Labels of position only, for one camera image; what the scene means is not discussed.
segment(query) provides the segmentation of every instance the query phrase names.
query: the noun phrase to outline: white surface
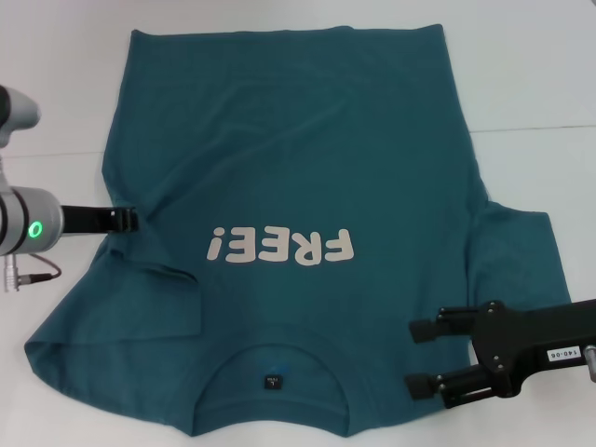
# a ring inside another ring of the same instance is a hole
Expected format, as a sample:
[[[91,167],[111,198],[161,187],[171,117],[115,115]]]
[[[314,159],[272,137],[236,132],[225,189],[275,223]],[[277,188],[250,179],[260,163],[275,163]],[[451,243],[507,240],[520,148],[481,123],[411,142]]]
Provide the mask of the white surface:
[[[39,126],[3,151],[9,180],[62,203],[107,205],[101,154],[129,32],[444,25],[481,174],[492,199],[550,214],[570,292],[596,291],[596,7],[590,0],[0,0],[0,84],[38,100]],[[62,239],[64,275],[0,294],[0,446],[502,446],[593,444],[596,386],[585,368],[533,376],[491,399],[344,440],[290,424],[242,424],[190,439],[95,410],[36,379],[22,345],[85,272],[101,237]],[[21,257],[23,270],[44,270]]]

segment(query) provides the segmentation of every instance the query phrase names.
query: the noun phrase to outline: folded t-shirt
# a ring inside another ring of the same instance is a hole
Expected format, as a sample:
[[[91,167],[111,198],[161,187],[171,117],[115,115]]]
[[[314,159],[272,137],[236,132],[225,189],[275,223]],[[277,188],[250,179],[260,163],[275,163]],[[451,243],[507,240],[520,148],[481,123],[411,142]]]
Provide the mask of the folded t-shirt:
[[[60,392],[189,435],[435,412],[403,377],[467,366],[467,340],[409,321],[569,301],[548,216],[488,200],[439,25],[135,31],[103,176],[139,232],[25,349]]]

